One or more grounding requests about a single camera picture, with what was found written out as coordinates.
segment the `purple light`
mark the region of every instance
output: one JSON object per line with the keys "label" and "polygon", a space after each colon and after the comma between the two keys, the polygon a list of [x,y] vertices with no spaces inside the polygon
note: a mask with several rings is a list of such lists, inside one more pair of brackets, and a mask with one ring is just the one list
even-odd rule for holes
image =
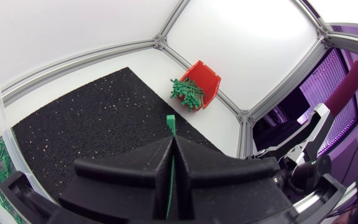
{"label": "purple light", "polygon": [[[300,86],[310,108],[298,118],[300,124],[307,122],[313,108],[326,101],[338,87],[346,71],[336,50],[331,51],[325,60],[317,67],[312,75]],[[327,138],[321,145],[318,155],[322,155],[335,144],[351,128],[356,121],[356,104],[352,99],[345,108],[335,117],[335,122]]]}

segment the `red bin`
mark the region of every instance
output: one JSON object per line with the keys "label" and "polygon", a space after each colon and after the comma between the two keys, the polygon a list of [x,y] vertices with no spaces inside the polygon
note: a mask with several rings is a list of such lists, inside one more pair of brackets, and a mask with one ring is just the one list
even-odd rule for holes
{"label": "red bin", "polygon": [[202,61],[198,61],[187,72],[182,76],[180,81],[183,81],[185,78],[193,80],[198,87],[202,88],[205,95],[204,100],[204,109],[209,105],[209,103],[215,98],[218,94],[219,84],[221,82],[221,77],[214,73],[208,66],[206,66]]}

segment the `white wall panel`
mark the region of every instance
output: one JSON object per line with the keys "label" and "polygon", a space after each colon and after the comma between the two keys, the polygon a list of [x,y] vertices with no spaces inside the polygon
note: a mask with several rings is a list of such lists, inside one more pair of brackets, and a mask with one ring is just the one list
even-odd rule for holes
{"label": "white wall panel", "polygon": [[316,29],[291,0],[192,0],[168,35],[190,63],[202,60],[220,89],[250,109],[316,42]]}
{"label": "white wall panel", "polygon": [[152,39],[177,0],[0,0],[2,86],[61,58]]}
{"label": "white wall panel", "polygon": [[358,0],[309,0],[324,22],[358,24]]}

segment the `clear plastic tube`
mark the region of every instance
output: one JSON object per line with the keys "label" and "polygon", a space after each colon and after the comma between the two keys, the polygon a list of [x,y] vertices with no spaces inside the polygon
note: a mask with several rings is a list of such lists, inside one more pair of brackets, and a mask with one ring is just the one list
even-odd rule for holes
{"label": "clear plastic tube", "polygon": [[6,149],[11,157],[12,163],[16,170],[23,172],[27,179],[29,180],[32,188],[40,195],[50,200],[53,203],[56,203],[53,198],[48,194],[48,192],[41,186],[38,182],[35,175],[32,173],[29,165],[27,165],[19,146],[16,143],[16,139],[13,135],[12,129],[7,121],[5,114],[4,102],[2,100],[1,93],[1,82],[0,82],[0,127],[2,129],[2,138],[5,142]]}

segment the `black rubber mat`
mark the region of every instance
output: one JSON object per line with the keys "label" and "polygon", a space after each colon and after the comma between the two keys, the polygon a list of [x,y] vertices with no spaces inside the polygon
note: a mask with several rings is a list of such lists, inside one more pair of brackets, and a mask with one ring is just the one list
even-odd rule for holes
{"label": "black rubber mat", "polygon": [[13,130],[36,178],[57,200],[74,178],[76,158],[117,156],[167,137],[168,114],[176,117],[178,135],[219,150],[129,68],[67,93]]}

